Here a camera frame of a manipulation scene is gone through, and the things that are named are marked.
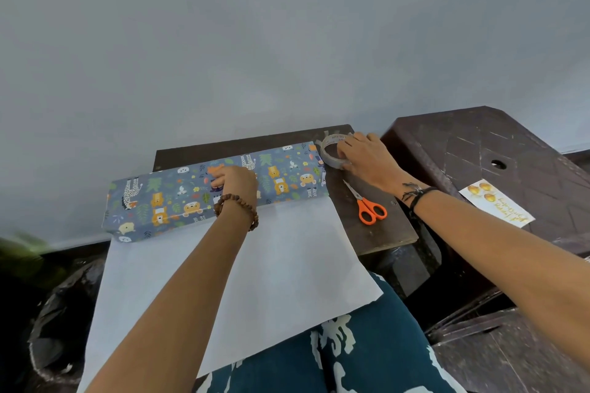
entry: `white wall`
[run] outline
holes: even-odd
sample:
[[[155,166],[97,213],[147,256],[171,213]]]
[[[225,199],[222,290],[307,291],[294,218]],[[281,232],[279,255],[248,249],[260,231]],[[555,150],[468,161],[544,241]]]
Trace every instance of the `white wall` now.
[[[590,0],[0,0],[0,235],[98,241],[155,151],[487,104],[590,147]]]

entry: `scissors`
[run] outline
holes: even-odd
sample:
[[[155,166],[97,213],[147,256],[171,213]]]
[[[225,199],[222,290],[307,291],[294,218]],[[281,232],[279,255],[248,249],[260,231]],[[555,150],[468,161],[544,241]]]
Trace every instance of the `scissors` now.
[[[374,202],[368,201],[366,198],[358,194],[354,188],[350,186],[348,182],[343,180],[346,184],[348,189],[351,190],[352,194],[356,197],[356,202],[359,204],[359,219],[365,225],[373,225],[377,222],[377,219],[385,219],[387,218],[387,210],[384,209],[383,205],[376,204]],[[381,210],[383,213],[378,213],[375,209]],[[363,214],[368,216],[370,220],[367,220],[363,217]]]

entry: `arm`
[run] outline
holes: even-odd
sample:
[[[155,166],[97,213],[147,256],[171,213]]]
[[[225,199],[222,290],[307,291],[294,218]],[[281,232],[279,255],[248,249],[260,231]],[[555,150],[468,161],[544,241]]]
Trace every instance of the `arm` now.
[[[255,174],[228,166],[212,186],[256,205]],[[191,391],[209,342],[225,283],[251,214],[227,201],[201,242],[168,280],[86,390],[108,392]]]
[[[427,187],[397,165],[375,134],[357,132],[338,143],[338,151],[351,162],[345,169],[398,199],[411,191],[403,183]],[[553,343],[590,369],[590,264],[440,191],[424,195],[414,212]]]

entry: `forearm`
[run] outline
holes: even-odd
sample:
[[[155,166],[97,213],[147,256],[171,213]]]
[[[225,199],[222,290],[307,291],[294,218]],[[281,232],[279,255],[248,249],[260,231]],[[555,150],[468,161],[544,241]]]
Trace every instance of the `forearm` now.
[[[397,197],[410,191],[399,178],[395,184],[391,192]],[[424,195],[415,213],[557,345],[590,368],[588,263],[439,191]]]
[[[235,257],[251,224],[233,201],[166,283],[87,389],[190,391]]]

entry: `gift box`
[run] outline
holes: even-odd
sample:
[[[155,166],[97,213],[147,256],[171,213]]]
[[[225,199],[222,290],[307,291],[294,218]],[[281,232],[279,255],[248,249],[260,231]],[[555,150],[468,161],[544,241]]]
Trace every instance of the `gift box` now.
[[[222,187],[211,187],[211,173],[229,165],[256,173],[258,206],[328,196],[316,145],[297,143],[116,180],[108,191],[103,230],[131,243],[215,216]]]

